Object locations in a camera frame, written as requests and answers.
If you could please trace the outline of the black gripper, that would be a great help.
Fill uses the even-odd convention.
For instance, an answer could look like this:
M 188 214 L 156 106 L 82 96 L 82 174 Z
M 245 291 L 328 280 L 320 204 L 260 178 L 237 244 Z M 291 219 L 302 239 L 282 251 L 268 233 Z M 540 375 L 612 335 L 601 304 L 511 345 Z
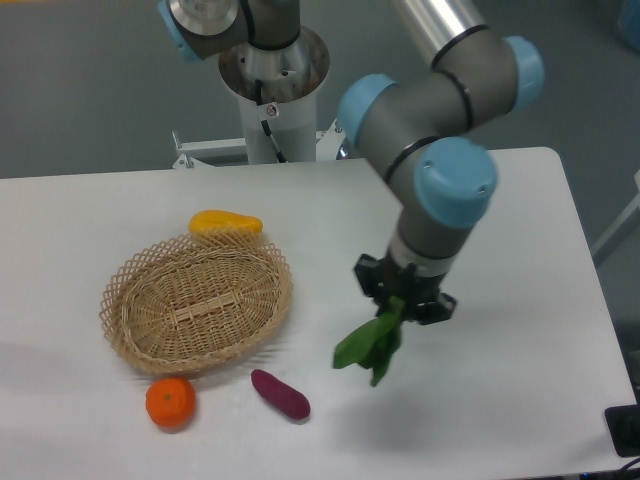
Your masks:
M 390 252 L 380 258 L 361 254 L 353 271 L 364 296 L 377 306 L 377 315 L 387 310 L 392 296 L 405 303 L 403 320 L 419 325 L 447 321 L 457 307 L 454 297 L 440 292 L 445 273 L 426 275 L 415 263 L 401 266 Z

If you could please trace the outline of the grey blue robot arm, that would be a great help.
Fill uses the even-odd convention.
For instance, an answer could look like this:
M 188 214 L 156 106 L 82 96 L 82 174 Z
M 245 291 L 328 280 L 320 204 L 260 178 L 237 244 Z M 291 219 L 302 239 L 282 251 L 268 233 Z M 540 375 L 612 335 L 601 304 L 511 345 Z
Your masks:
M 532 102 L 544 66 L 532 43 L 496 35 L 470 1 L 397 1 L 394 9 L 429 75 L 411 87 L 383 74 L 359 79 L 336 124 L 402 206 L 386 255 L 355 265 L 361 289 L 380 309 L 400 298 L 403 320 L 428 325 L 454 312 L 441 282 L 497 184 L 492 158 L 466 135 Z M 301 24 L 298 2 L 162 1 L 158 10 L 184 58 L 217 58 L 250 163 L 318 159 L 315 96 L 329 54 Z

